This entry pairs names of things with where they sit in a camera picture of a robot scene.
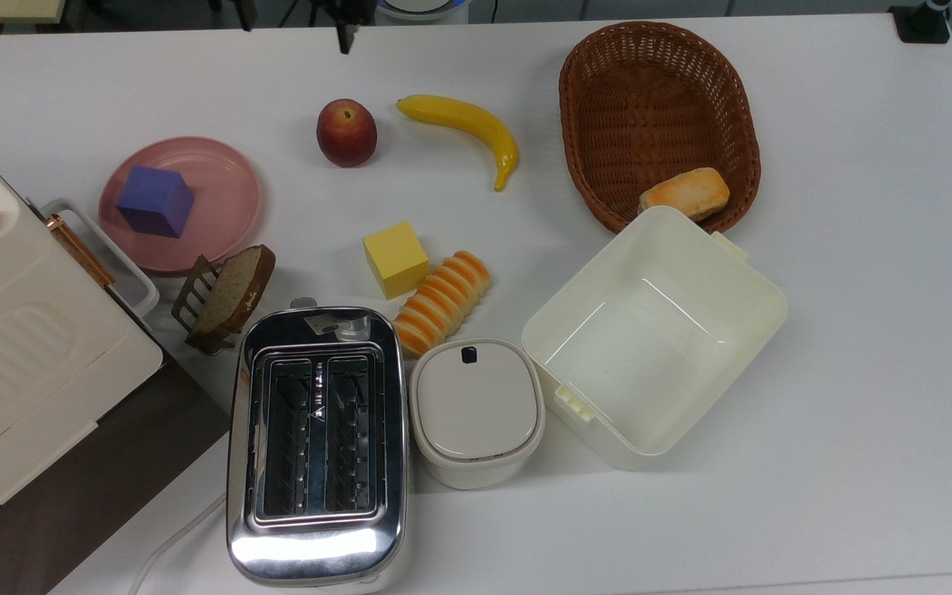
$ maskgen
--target bread box handle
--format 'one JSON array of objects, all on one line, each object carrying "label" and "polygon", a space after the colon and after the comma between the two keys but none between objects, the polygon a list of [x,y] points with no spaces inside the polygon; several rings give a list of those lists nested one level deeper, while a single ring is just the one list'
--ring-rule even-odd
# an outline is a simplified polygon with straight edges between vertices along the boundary
[{"label": "bread box handle", "polygon": [[79,218],[80,221],[87,227],[90,227],[90,231],[102,241],[102,244],[109,249],[110,252],[116,254],[117,259],[124,264],[125,267],[131,271],[131,274],[135,275],[139,282],[142,283],[142,286],[145,287],[145,296],[137,304],[128,304],[131,308],[131,311],[135,313],[137,317],[146,316],[147,313],[151,312],[152,308],[159,302],[159,290],[156,289],[152,279],[149,278],[142,269],[135,264],[134,260],[131,260],[130,257],[118,247],[117,243],[110,240],[109,236],[98,226],[90,217],[84,215],[71,201],[65,198],[58,198],[48,204],[45,207],[42,207],[41,210],[47,216],[57,215],[58,213],[64,213],[65,211],[71,211]]}]

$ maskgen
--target blue foam cube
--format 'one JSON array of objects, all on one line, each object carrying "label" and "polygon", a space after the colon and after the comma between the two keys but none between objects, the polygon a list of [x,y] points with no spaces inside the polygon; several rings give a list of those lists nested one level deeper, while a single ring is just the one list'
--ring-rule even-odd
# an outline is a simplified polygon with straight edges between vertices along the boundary
[{"label": "blue foam cube", "polygon": [[131,167],[117,210],[132,230],[165,237],[182,237],[193,208],[193,193],[182,174],[136,165]]}]

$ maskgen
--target toaster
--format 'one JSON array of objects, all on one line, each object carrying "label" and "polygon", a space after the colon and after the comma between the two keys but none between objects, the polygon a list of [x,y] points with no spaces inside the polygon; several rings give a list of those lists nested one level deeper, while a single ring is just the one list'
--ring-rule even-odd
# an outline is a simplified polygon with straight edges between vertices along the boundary
[{"label": "toaster", "polygon": [[372,593],[409,564],[407,395],[377,312],[257,321],[238,355],[226,489],[231,561],[255,583]]}]

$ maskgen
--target white plastic box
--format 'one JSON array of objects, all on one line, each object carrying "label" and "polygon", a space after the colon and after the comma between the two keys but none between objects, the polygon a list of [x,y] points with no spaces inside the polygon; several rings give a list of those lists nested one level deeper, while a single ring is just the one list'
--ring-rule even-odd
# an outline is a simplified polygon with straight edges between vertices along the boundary
[{"label": "white plastic box", "polygon": [[639,215],[526,323],[547,407],[605,462],[677,443],[785,320],[781,290],[672,207]]}]

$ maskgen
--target yellow banana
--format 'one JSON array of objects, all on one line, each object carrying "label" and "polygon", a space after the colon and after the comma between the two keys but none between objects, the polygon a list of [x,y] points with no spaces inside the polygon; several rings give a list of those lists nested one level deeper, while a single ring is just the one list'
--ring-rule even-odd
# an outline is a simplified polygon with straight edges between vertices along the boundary
[{"label": "yellow banana", "polygon": [[399,99],[396,107],[413,120],[450,126],[483,140],[491,148],[498,168],[494,192],[501,192],[506,187],[506,181],[516,169],[521,154],[512,132],[494,114],[479,106],[439,95],[411,95]]}]

